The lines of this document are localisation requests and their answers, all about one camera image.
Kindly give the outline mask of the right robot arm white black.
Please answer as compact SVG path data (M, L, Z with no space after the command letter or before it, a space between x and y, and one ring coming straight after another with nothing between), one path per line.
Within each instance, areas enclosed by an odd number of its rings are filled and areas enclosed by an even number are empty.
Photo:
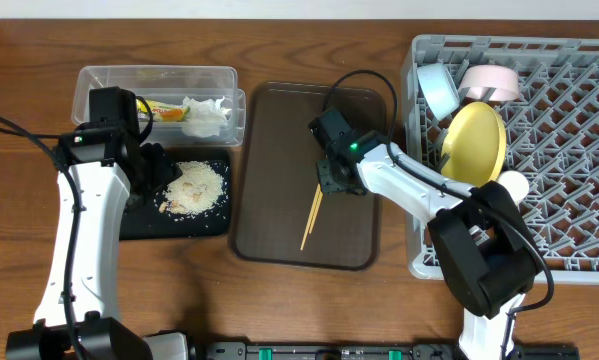
M426 223L444 281L464 309L461 354L509 358L514 323L545 264L508 190L494 181L447 182L377 131L311 133L325 153L317 171L326 193L381 195Z

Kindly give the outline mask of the light blue bowl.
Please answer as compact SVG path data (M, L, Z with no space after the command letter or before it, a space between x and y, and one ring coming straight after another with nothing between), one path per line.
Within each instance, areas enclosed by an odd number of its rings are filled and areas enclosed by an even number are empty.
M417 78L428 107L436 119L444 119L459 107L456 85L444 64L418 67Z

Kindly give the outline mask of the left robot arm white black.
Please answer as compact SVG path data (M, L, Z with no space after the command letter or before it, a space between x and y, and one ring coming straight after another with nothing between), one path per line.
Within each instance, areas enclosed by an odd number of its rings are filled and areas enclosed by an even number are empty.
M180 332L141 337L119 319L117 261L132 187L151 193L149 173L167 163L134 125L84 124L50 152L59 176L60 214L53 262L29 330L7 338L9 359L185 359Z

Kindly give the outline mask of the pale green cup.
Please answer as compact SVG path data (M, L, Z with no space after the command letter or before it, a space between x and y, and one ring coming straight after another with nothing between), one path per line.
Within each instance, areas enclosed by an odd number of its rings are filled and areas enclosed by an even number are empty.
M530 192L529 181L518 171L503 171L496 179L496 182L508 191L516 206L519 206Z

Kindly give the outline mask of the green orange snack wrapper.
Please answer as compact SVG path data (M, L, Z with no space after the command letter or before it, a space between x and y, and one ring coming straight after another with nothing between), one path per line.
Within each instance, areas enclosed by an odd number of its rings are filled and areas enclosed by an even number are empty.
M189 112L186 105L173 105L148 99L137 99L138 118L140 121L180 122Z

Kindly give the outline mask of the yellow plate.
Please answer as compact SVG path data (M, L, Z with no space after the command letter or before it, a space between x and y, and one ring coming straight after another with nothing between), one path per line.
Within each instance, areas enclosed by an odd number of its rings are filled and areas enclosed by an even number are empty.
M444 138L440 168L443 176L480 187L494 181L507 148L504 122L484 102L472 102L453 118Z

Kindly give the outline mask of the white bowl with rice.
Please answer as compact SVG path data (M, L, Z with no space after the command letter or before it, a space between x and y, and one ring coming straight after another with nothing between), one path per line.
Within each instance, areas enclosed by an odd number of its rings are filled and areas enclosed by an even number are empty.
M517 73L499 65L470 67L459 85L459 90L463 89L467 90L466 96L474 100L483 99L490 90L494 92L489 101L513 101L520 97Z

